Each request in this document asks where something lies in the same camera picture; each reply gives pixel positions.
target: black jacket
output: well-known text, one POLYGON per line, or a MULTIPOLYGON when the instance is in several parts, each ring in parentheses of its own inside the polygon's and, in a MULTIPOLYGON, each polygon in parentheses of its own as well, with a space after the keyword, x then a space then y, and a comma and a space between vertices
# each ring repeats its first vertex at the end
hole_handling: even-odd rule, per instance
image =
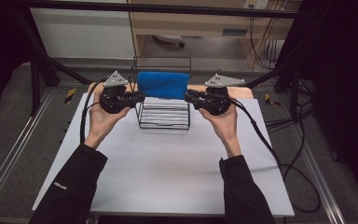
MULTIPOLYGON (((89 214, 100 172, 107 158, 80 145, 62 167, 34 211, 31 224, 79 224, 89 214)), ((275 223, 267 201, 252 179, 243 156, 220 160, 226 223, 275 223)))

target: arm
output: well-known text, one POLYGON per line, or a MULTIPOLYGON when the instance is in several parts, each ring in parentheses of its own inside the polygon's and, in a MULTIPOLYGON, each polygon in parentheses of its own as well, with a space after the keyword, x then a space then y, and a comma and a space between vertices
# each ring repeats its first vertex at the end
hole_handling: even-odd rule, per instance
POLYGON ((237 111, 231 105, 220 116, 200 109, 201 115, 211 122, 217 136, 226 148, 228 159, 219 162, 225 183, 225 211, 227 224, 275 223, 269 205, 255 184, 237 137, 237 111))
MULTIPOLYGON (((99 98, 100 93, 95 92, 94 103, 99 98)), ((108 114, 99 104, 91 108, 89 135, 52 181, 34 211, 31 224, 84 223, 90 211, 98 177, 107 161, 96 149, 129 110, 127 107, 118 114, 108 114)))

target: wire rack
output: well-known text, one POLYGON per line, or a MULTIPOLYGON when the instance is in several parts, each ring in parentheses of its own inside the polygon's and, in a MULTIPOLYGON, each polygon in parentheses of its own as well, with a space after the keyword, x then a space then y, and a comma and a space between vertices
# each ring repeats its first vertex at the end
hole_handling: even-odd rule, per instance
MULTIPOLYGON (((190 58, 159 58, 134 57, 134 66, 131 68, 134 85, 139 72, 159 71, 186 73, 191 76, 190 58)), ((136 107, 139 127, 141 129, 171 129, 188 130, 190 128, 190 105, 181 100, 158 99, 147 97, 136 107)))
POLYGON ((139 127, 141 129, 175 129, 190 128, 190 107, 186 102, 157 99, 158 102, 144 102, 137 108, 139 127))

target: white table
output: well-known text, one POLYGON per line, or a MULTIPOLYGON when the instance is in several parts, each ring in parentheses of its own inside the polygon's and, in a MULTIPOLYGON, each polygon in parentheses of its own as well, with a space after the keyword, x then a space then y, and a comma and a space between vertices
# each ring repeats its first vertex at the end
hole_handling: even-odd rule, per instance
MULTIPOLYGON (((81 110, 85 99, 86 94, 34 203, 34 210, 79 144, 81 110)), ((158 99, 146 98, 146 101, 158 99)), ((241 102, 269 141, 257 100, 241 102)), ((268 201, 272 215, 293 216, 294 211, 275 160, 245 113, 238 109, 238 114, 242 153, 255 183, 268 201)), ((98 148, 109 159, 98 180, 90 212, 133 216, 224 215, 223 180, 218 162, 227 154, 212 125, 194 110, 193 105, 190 116, 188 131, 140 129, 134 109, 119 121, 98 148)))

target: handheld controller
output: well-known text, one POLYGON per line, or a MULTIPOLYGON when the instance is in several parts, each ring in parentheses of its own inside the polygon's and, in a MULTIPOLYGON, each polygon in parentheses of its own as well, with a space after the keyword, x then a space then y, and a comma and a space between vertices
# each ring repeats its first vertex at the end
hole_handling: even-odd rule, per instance
POLYGON ((216 74, 205 82, 206 91, 187 90, 185 101, 193 104, 196 110, 203 108, 210 114, 218 116, 224 114, 231 105, 227 87, 240 86, 244 82, 243 79, 222 77, 216 74))
POLYGON ((145 95, 140 91, 126 91, 128 81, 118 72, 113 73, 103 84, 103 92, 100 97, 100 105, 104 111, 117 114, 123 108, 134 108, 137 103, 145 100, 145 95))

